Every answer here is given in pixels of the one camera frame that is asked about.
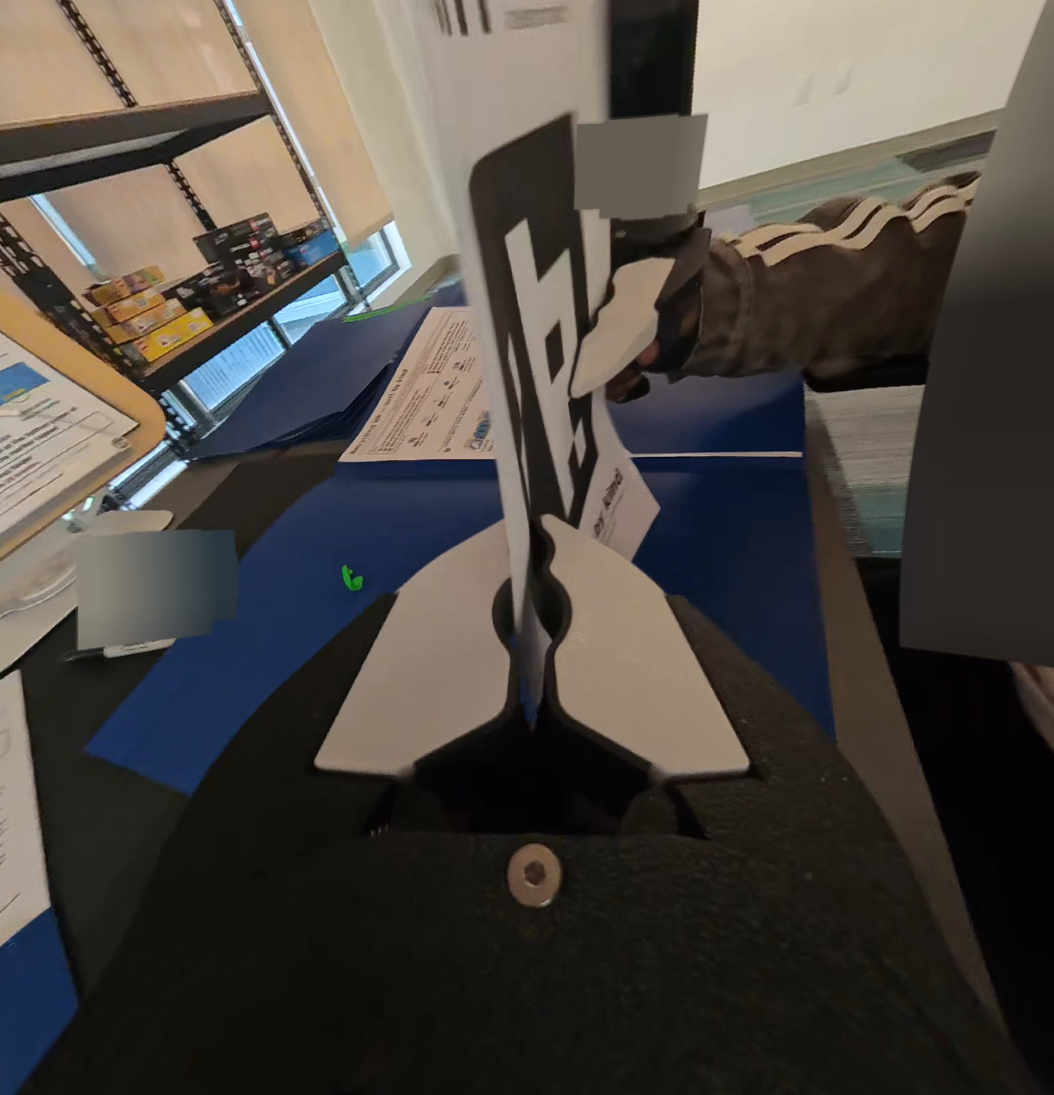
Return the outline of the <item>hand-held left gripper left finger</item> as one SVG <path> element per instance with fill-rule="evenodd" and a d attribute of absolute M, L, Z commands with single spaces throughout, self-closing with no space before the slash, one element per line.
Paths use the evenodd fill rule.
<path fill-rule="evenodd" d="M 503 721 L 519 696 L 508 538 L 498 521 L 399 588 L 315 766 L 407 777 Z"/>

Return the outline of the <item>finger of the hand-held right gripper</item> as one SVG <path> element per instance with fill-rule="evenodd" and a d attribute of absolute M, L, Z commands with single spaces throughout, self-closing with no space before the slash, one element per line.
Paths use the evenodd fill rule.
<path fill-rule="evenodd" d="M 618 267 L 611 280 L 613 292 L 579 348 L 570 384 L 572 400 L 605 387 L 653 342 L 657 301 L 674 264 L 671 257 L 655 256 Z"/>

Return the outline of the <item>white sheet with black marker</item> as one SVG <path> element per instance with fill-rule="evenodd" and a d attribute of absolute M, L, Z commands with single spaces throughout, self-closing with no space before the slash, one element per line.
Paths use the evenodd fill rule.
<path fill-rule="evenodd" d="M 518 649 L 538 715 L 617 740 L 617 639 L 544 577 L 547 514 L 632 560 L 659 507 L 605 399 L 571 395 L 610 273 L 609 226 L 575 208 L 578 115 L 601 118 L 599 2 L 418 2 L 441 177 L 490 400 Z"/>

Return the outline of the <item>blue folder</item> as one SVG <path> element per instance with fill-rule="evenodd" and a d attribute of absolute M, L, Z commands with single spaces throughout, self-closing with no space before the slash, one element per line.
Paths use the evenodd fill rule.
<path fill-rule="evenodd" d="M 0 947 L 0 1094 L 14 1094 L 76 1016 L 76 981 L 53 909 Z"/>
<path fill-rule="evenodd" d="M 634 563 L 835 735 L 794 374 L 694 378 L 613 408 L 660 512 Z M 86 756 L 192 794 L 240 726 L 380 595 L 501 514 L 487 460 L 339 463 L 239 564 L 238 616 L 179 639 Z M 364 575 L 352 593 L 341 565 Z"/>

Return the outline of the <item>person's right hand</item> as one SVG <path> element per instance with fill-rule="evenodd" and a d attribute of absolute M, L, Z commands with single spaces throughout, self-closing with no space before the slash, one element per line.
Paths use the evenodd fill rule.
<path fill-rule="evenodd" d="M 671 374 L 690 357 L 700 323 L 700 273 L 709 252 L 710 232 L 704 214 L 690 208 L 651 220 L 613 220 L 613 269 L 649 257 L 674 260 L 657 301 L 657 328 L 650 344 L 606 384 L 606 397 L 628 403 L 650 390 L 650 376 Z"/>

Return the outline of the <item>printed instruction sheet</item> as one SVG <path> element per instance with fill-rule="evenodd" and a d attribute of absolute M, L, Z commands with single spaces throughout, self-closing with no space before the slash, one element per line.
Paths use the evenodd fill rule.
<path fill-rule="evenodd" d="M 435 308 L 404 353 L 341 463 L 476 461 L 494 457 L 475 322 L 468 307 Z"/>

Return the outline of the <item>green plastic strip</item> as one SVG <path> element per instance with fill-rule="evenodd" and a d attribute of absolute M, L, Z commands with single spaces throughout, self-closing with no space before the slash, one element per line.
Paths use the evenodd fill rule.
<path fill-rule="evenodd" d="M 340 320 L 341 323 L 354 323 L 361 322 L 371 319 L 381 319 L 390 314 L 394 314 L 402 310 L 408 310 L 415 306 L 427 306 L 430 293 L 417 295 L 413 299 L 399 299 L 391 306 L 383 306 L 374 309 L 367 309 L 364 311 L 356 311 L 349 314 L 341 314 L 339 316 L 333 316 L 334 319 Z"/>

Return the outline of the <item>stack of blue folders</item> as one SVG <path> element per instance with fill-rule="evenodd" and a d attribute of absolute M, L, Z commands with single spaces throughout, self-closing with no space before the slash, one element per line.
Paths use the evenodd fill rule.
<path fill-rule="evenodd" d="M 192 448 L 201 462 L 343 436 L 397 367 L 437 293 L 361 316 L 332 318 L 260 376 L 233 413 Z"/>

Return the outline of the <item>blue product box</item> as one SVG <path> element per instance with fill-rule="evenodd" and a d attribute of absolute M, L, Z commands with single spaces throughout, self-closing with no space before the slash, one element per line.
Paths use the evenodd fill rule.
<path fill-rule="evenodd" d="M 285 257 L 301 269 L 340 253 L 338 238 L 325 218 L 280 233 L 277 243 Z"/>

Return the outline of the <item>beige window blind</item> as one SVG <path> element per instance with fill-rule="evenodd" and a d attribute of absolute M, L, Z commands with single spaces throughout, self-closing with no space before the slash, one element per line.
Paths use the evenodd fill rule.
<path fill-rule="evenodd" d="M 248 90 L 241 62 L 211 2 L 83 2 L 86 22 L 102 37 L 115 30 L 111 58 L 140 104 L 192 100 Z M 56 2 L 0 2 L 0 125 L 121 107 Z M 271 212 L 273 124 L 262 120 L 178 158 L 215 224 Z M 94 267 L 91 281 L 157 265 L 169 277 L 202 266 L 193 239 L 205 226 L 166 168 L 148 168 L 9 206 L 15 226 L 40 249 L 47 226 L 76 237 Z"/>
<path fill-rule="evenodd" d="M 238 1 L 238 18 L 347 244 L 392 220 L 315 13 L 306 1 Z"/>

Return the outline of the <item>wooden clipboard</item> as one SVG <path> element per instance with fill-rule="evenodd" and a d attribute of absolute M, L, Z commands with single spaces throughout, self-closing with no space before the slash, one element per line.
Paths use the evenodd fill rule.
<path fill-rule="evenodd" d="M 63 512 L 106 486 L 117 473 L 148 456 L 164 439 L 167 422 L 157 401 L 137 388 L 129 378 L 55 327 L 40 313 L 27 308 L 12 295 L 1 291 L 0 333 L 136 422 L 136 428 L 126 437 L 128 447 L 117 456 L 108 470 L 80 480 L 61 498 L 50 502 L 40 512 L 36 512 L 28 525 L 18 527 L 14 534 L 0 540 L 1 562 L 53 526 Z"/>

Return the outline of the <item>black product box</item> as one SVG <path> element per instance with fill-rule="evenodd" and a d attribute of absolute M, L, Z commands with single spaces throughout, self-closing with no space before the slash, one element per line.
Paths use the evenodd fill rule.
<path fill-rule="evenodd" d="M 244 293 L 269 293 L 288 280 L 291 264 L 268 214 L 216 228 L 193 238 L 208 266 L 218 266 Z"/>

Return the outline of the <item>white printed document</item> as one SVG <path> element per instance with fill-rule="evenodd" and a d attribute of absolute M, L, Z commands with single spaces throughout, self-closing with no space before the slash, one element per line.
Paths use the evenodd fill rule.
<path fill-rule="evenodd" d="M 51 907 L 19 671 L 0 680 L 0 948 Z"/>

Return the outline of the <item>printed sheet with blue picture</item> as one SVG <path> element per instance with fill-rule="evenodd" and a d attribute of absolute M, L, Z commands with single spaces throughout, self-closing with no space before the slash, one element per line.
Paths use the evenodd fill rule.
<path fill-rule="evenodd" d="M 134 418 L 0 333 L 0 540 L 128 447 Z"/>

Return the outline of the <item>black post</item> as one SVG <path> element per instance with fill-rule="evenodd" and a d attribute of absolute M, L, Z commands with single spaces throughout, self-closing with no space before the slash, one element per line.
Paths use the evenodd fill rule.
<path fill-rule="evenodd" d="M 690 116 L 698 1 L 609 1 L 611 118 Z"/>

